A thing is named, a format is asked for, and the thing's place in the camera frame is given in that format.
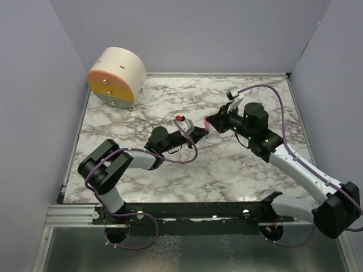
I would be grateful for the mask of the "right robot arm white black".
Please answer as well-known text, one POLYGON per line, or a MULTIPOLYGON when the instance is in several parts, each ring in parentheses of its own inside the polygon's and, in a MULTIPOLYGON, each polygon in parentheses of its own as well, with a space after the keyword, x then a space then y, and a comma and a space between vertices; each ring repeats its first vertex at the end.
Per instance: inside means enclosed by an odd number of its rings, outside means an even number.
POLYGON ((295 217, 314 223, 322 234, 335 239, 360 217, 359 188, 352 182, 343 184, 299 156, 281 136, 269 129, 268 113, 260 103, 245 105, 242 116, 238 107, 227 103, 205 121, 219 133, 232 130, 246 138, 253 154, 282 170, 313 198, 308 201, 272 194, 260 208, 264 220, 272 222, 279 216, 295 217))

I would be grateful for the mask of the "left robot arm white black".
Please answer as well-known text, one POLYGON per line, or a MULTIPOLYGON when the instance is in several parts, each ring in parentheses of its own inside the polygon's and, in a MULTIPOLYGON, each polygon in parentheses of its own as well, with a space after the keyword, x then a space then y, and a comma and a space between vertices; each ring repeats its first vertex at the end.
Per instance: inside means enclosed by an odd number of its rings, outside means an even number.
POLYGON ((114 140, 107 139, 79 164, 77 171, 107 208, 107 219, 117 224, 125 217, 125 201, 116 188, 124 172, 127 169, 155 170, 166 161, 163 153, 170 153, 184 144, 191 148, 208 133, 204 128, 196 127, 186 138, 180 130, 169 133, 165 127, 158 126, 142 149, 120 147, 114 140))

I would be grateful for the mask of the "pink strap keyring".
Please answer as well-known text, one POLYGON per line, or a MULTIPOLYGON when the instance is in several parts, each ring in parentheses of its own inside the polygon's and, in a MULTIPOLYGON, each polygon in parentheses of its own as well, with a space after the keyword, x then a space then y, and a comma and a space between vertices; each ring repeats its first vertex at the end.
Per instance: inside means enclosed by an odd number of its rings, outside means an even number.
POLYGON ((208 117, 207 115, 204 116, 204 128, 205 128, 206 131, 209 131, 210 130, 210 123, 206 120, 207 117, 208 117))

